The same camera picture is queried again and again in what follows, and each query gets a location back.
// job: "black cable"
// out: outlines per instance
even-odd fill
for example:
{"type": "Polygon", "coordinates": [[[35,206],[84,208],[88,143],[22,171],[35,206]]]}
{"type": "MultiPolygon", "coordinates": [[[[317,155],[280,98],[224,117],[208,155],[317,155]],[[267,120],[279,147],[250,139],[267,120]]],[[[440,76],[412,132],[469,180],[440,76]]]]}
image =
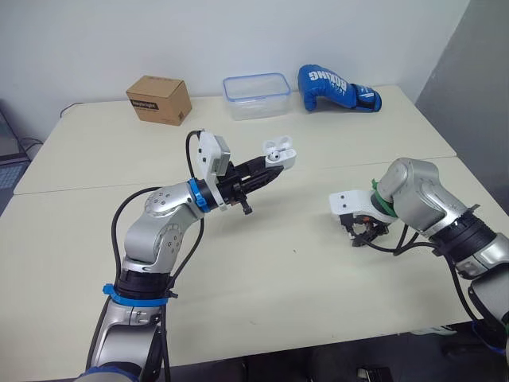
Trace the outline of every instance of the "black cable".
{"type": "Polygon", "coordinates": [[[192,170],[191,155],[189,153],[189,143],[191,142],[191,138],[193,137],[193,135],[197,136],[198,139],[200,139],[200,134],[201,130],[193,130],[189,132],[187,137],[185,137],[185,158],[188,161],[188,168],[191,177],[194,177],[194,171],[192,170]]]}
{"type": "Polygon", "coordinates": [[[417,240],[418,237],[419,237],[419,232],[415,232],[414,235],[412,236],[412,238],[410,240],[408,240],[408,243],[406,243],[406,245],[415,243],[415,240],[417,240]]]}
{"type": "Polygon", "coordinates": [[[463,290],[461,289],[460,280],[458,279],[458,274],[456,273],[456,268],[454,267],[454,263],[449,257],[449,255],[444,255],[445,261],[447,261],[447,265],[449,266],[449,271],[451,272],[451,276],[453,277],[454,289],[456,289],[456,293],[458,298],[461,301],[461,305],[465,312],[467,312],[468,316],[474,321],[476,324],[479,324],[479,319],[470,309],[470,306],[467,303],[466,298],[464,297],[463,290]]]}
{"type": "Polygon", "coordinates": [[[104,301],[103,308],[101,309],[101,314],[99,315],[99,319],[97,320],[97,323],[95,324],[94,335],[92,336],[90,348],[88,348],[87,364],[85,365],[85,370],[88,370],[91,367],[92,355],[94,354],[94,349],[95,349],[95,346],[97,345],[97,337],[99,336],[99,330],[101,329],[101,326],[103,324],[104,316],[106,316],[106,311],[108,308],[108,304],[110,303],[110,300],[111,300],[111,297],[108,296],[106,298],[106,301],[104,301]]]}
{"type": "MultiPolygon", "coordinates": [[[[200,139],[201,131],[194,130],[190,131],[188,136],[185,138],[185,158],[188,163],[189,168],[189,174],[191,175],[191,178],[194,178],[194,171],[192,170],[192,163],[191,163],[191,155],[189,153],[189,143],[191,142],[191,137],[193,135],[196,135],[198,139],[200,139]]],[[[168,286],[166,287],[167,291],[170,291],[175,286],[175,281],[177,280],[177,277],[184,269],[185,265],[188,263],[188,261],[191,259],[192,255],[194,254],[195,250],[200,245],[201,238],[204,235],[205,230],[205,219],[202,217],[200,219],[200,231],[198,232],[198,236],[196,237],[196,240],[194,244],[191,247],[191,250],[189,253],[185,256],[182,263],[178,266],[175,273],[173,273],[173,276],[170,277],[168,286]]],[[[163,355],[163,362],[165,364],[165,382],[171,382],[171,374],[169,370],[169,354],[168,354],[168,340],[166,338],[167,331],[166,331],[166,306],[161,307],[161,340],[162,340],[162,355],[163,355]]]]}
{"type": "Polygon", "coordinates": [[[113,246],[113,254],[115,255],[115,285],[120,277],[121,271],[121,261],[120,261],[120,252],[119,252],[119,242],[117,241],[117,222],[119,221],[120,214],[122,210],[137,196],[142,195],[143,193],[148,193],[150,191],[155,191],[156,189],[160,189],[161,187],[148,187],[146,189],[140,189],[139,191],[128,196],[125,201],[117,208],[113,216],[113,220],[111,221],[111,245],[113,246]]]}
{"type": "Polygon", "coordinates": [[[24,138],[21,138],[19,140],[19,142],[21,144],[23,144],[23,141],[32,141],[32,142],[37,142],[37,143],[40,143],[41,145],[44,143],[42,142],[40,139],[37,139],[37,138],[32,138],[32,137],[24,137],[24,138]]]}
{"type": "Polygon", "coordinates": [[[403,232],[401,232],[401,237],[399,238],[398,245],[396,246],[396,249],[400,249],[403,245],[403,242],[406,239],[406,233],[408,232],[408,224],[405,224],[403,227],[403,232]]]}
{"type": "Polygon", "coordinates": [[[175,284],[175,280],[177,279],[178,275],[184,269],[185,264],[188,263],[188,261],[191,259],[192,254],[198,248],[198,245],[200,245],[201,238],[204,235],[204,230],[205,230],[205,219],[202,217],[200,219],[200,231],[198,232],[198,236],[196,237],[196,241],[194,242],[194,244],[193,244],[191,250],[189,251],[189,253],[187,254],[187,256],[185,256],[185,258],[182,261],[181,265],[179,265],[177,270],[175,271],[175,273],[173,273],[173,276],[171,278],[171,283],[170,283],[170,286],[169,286],[170,288],[173,287],[173,285],[175,284]]]}
{"type": "Polygon", "coordinates": [[[28,150],[30,150],[32,147],[37,146],[37,145],[41,145],[41,146],[42,146],[42,143],[39,143],[39,142],[32,143],[30,146],[28,146],[26,149],[23,149],[23,150],[28,151],[28,150]]]}
{"type": "Polygon", "coordinates": [[[418,233],[415,233],[414,236],[412,236],[412,239],[410,239],[410,241],[407,244],[403,245],[401,248],[398,249],[398,248],[385,248],[385,247],[380,247],[379,245],[373,244],[372,242],[364,239],[361,235],[356,233],[353,230],[353,228],[347,229],[347,232],[351,233],[353,236],[358,238],[360,241],[362,241],[368,247],[376,249],[377,251],[386,252],[386,253],[392,253],[393,255],[401,255],[402,253],[404,253],[406,251],[409,251],[412,248],[417,248],[417,247],[430,247],[430,248],[437,249],[437,245],[432,244],[432,243],[427,243],[425,241],[415,243],[414,241],[419,236],[418,233]]]}
{"type": "Polygon", "coordinates": [[[169,371],[169,352],[168,342],[166,340],[166,305],[161,306],[161,346],[162,361],[165,366],[165,382],[171,382],[172,377],[169,371]]]}
{"type": "Polygon", "coordinates": [[[83,102],[75,102],[75,103],[71,103],[69,106],[64,107],[62,110],[60,110],[60,117],[62,118],[62,115],[64,114],[64,111],[66,111],[70,107],[73,107],[74,105],[80,105],[82,103],[83,102]]]}
{"type": "MultiPolygon", "coordinates": [[[[355,233],[352,228],[348,229],[348,232],[350,232],[353,236],[358,237],[367,246],[377,249],[379,251],[383,251],[383,252],[393,252],[394,255],[401,255],[402,253],[409,251],[410,249],[416,248],[416,247],[429,247],[429,248],[433,248],[433,249],[439,248],[436,244],[433,244],[433,243],[428,243],[428,242],[415,243],[415,240],[419,236],[418,232],[415,232],[414,235],[412,236],[412,238],[410,239],[410,241],[407,244],[405,244],[404,246],[402,246],[399,250],[397,250],[397,248],[395,248],[393,250],[391,248],[383,248],[383,247],[379,247],[378,245],[374,245],[373,243],[370,243],[369,241],[365,240],[362,236],[355,233]]],[[[458,295],[458,298],[460,299],[463,309],[465,310],[465,312],[467,312],[468,316],[472,319],[472,321],[474,321],[476,324],[479,324],[480,323],[479,319],[472,312],[472,310],[470,309],[470,306],[467,303],[467,300],[464,297],[464,294],[463,294],[463,291],[462,291],[461,285],[460,285],[460,280],[458,279],[458,275],[456,273],[456,268],[454,267],[453,261],[450,259],[450,257],[448,255],[446,255],[446,254],[442,254],[442,255],[444,256],[445,261],[447,261],[447,265],[449,266],[449,271],[451,273],[451,276],[453,277],[454,289],[456,290],[456,293],[458,295]]]]}
{"type": "Polygon", "coordinates": [[[364,239],[361,235],[359,235],[358,233],[356,233],[353,228],[347,228],[347,232],[352,234],[355,238],[359,239],[360,241],[362,241],[364,244],[366,244],[368,247],[371,247],[373,249],[376,249],[377,251],[381,251],[381,252],[387,252],[387,253],[395,253],[396,252],[396,248],[384,248],[384,247],[380,247],[376,244],[373,244],[371,241],[368,241],[366,239],[364,239]]]}
{"type": "MultiPolygon", "coordinates": [[[[194,177],[194,171],[192,170],[191,155],[189,154],[189,143],[190,143],[191,138],[193,137],[193,135],[196,135],[198,138],[200,138],[200,134],[201,134],[201,131],[193,130],[193,131],[190,131],[188,136],[185,138],[185,157],[186,157],[187,162],[188,162],[189,174],[191,175],[191,177],[194,177]]],[[[179,265],[177,270],[175,271],[175,273],[173,273],[173,276],[171,277],[171,279],[169,281],[169,284],[168,284],[168,287],[167,287],[168,290],[173,288],[173,286],[175,285],[175,281],[177,280],[178,275],[184,269],[185,264],[187,264],[188,261],[191,259],[191,256],[195,252],[195,250],[198,248],[198,245],[200,245],[201,238],[204,235],[204,230],[205,230],[205,219],[202,217],[200,219],[200,231],[198,232],[198,236],[196,237],[196,240],[195,240],[194,244],[192,245],[191,250],[185,256],[185,258],[182,261],[181,265],[179,265]]]]}

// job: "white wall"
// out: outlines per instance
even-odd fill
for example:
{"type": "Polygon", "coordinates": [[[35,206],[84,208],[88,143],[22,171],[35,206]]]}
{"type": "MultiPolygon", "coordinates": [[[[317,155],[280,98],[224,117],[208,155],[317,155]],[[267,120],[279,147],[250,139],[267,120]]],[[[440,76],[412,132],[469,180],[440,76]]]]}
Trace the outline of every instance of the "white wall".
{"type": "Polygon", "coordinates": [[[141,75],[221,80],[302,64],[416,100],[468,0],[2,0],[0,99],[20,135],[46,138],[76,101],[124,99],[141,75]]]}

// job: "cardboard box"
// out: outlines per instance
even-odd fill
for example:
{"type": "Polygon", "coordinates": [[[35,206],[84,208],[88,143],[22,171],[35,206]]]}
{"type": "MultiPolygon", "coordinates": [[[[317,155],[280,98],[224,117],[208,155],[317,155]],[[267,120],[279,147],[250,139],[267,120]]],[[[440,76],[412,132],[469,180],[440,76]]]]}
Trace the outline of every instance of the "cardboard box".
{"type": "Polygon", "coordinates": [[[143,76],[126,92],[142,121],[180,126],[191,111],[183,80],[143,76]]]}

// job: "gray floor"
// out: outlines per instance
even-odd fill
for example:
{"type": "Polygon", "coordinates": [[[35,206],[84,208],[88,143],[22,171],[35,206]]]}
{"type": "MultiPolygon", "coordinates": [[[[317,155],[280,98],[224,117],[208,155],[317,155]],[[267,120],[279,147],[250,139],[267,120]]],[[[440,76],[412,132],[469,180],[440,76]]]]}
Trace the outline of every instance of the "gray floor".
{"type": "Polygon", "coordinates": [[[394,382],[507,382],[505,357],[461,328],[451,337],[404,333],[179,366],[172,382],[354,382],[367,365],[390,368],[394,382]]]}

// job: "blue strap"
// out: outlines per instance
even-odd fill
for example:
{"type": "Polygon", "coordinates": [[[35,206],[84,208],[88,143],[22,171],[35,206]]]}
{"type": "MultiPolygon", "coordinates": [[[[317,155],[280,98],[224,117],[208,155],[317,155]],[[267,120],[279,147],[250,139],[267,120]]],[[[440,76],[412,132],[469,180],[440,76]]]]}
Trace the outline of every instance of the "blue strap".
{"type": "Polygon", "coordinates": [[[200,189],[198,188],[198,184],[196,183],[196,179],[189,179],[189,185],[191,186],[192,193],[196,199],[196,204],[203,212],[210,212],[210,208],[208,207],[207,201],[204,197],[201,196],[200,189]]]}
{"type": "Polygon", "coordinates": [[[106,284],[103,286],[103,293],[109,295],[111,299],[116,303],[125,306],[139,306],[141,308],[146,308],[151,306],[163,306],[168,303],[167,298],[156,298],[154,300],[135,300],[133,298],[125,298],[119,296],[117,292],[115,292],[113,284],[106,284]]]}

